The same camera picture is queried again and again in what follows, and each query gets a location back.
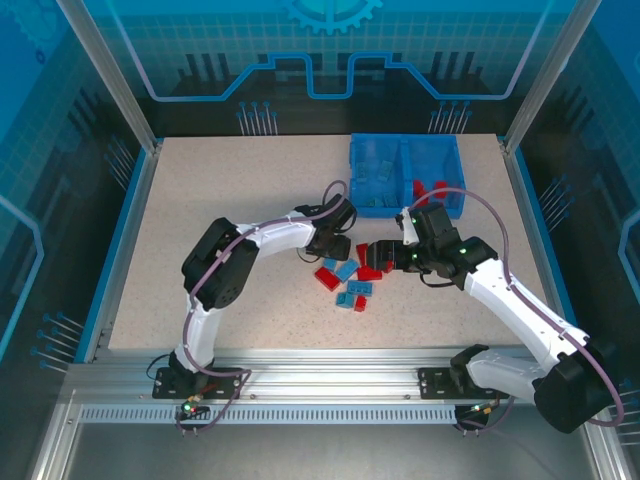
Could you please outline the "aluminium frame beam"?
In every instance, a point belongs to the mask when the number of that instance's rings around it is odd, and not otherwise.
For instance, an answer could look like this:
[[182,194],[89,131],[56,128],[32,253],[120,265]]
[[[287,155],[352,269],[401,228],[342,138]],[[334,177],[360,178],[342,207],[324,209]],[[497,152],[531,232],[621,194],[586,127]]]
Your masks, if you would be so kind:
[[74,391],[57,401],[30,480],[64,480],[81,413]]
[[618,427],[587,423],[582,428],[597,480],[640,480],[640,399],[629,397],[623,406]]

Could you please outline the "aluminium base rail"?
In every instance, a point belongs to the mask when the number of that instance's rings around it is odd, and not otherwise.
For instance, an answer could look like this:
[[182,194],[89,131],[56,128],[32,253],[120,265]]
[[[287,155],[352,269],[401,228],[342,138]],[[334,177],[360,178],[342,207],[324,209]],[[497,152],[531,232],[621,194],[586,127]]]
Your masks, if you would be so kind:
[[[241,399],[262,403],[473,403],[472,400],[422,400],[417,371],[452,368],[456,348],[422,349],[220,349],[217,369],[238,367],[250,372]],[[88,364],[69,368],[63,390],[84,403],[148,402],[152,350],[104,350]],[[467,364],[468,377],[481,388],[494,389],[530,403],[533,382],[543,370],[521,347],[490,348]]]

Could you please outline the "blue two-compartment plastic bin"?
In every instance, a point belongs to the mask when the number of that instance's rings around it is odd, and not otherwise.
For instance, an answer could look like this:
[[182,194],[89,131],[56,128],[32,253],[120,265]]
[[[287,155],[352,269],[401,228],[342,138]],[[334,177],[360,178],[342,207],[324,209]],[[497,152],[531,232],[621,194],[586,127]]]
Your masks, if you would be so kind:
[[[378,169],[384,160],[392,161],[394,170],[387,182],[380,182]],[[356,181],[357,162],[370,165],[375,172],[372,180],[365,183]],[[453,135],[354,133],[350,140],[349,166],[349,199],[363,218],[392,218],[403,208],[411,206],[415,202],[414,179],[422,181],[427,192],[434,190],[436,181],[446,181],[448,187],[465,186],[458,144]],[[372,198],[383,201],[385,193],[393,194],[399,206],[366,207]]]

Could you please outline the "aluminium frame post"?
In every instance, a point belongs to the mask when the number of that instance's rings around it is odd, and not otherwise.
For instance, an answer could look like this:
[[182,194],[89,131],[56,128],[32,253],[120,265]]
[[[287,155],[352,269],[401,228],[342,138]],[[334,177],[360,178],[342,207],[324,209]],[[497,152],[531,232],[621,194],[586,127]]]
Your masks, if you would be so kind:
[[146,153],[154,154],[158,148],[156,136],[84,2],[82,0],[55,1],[136,140]]
[[507,156],[515,154],[601,2],[602,0],[576,0],[505,135],[503,153]]

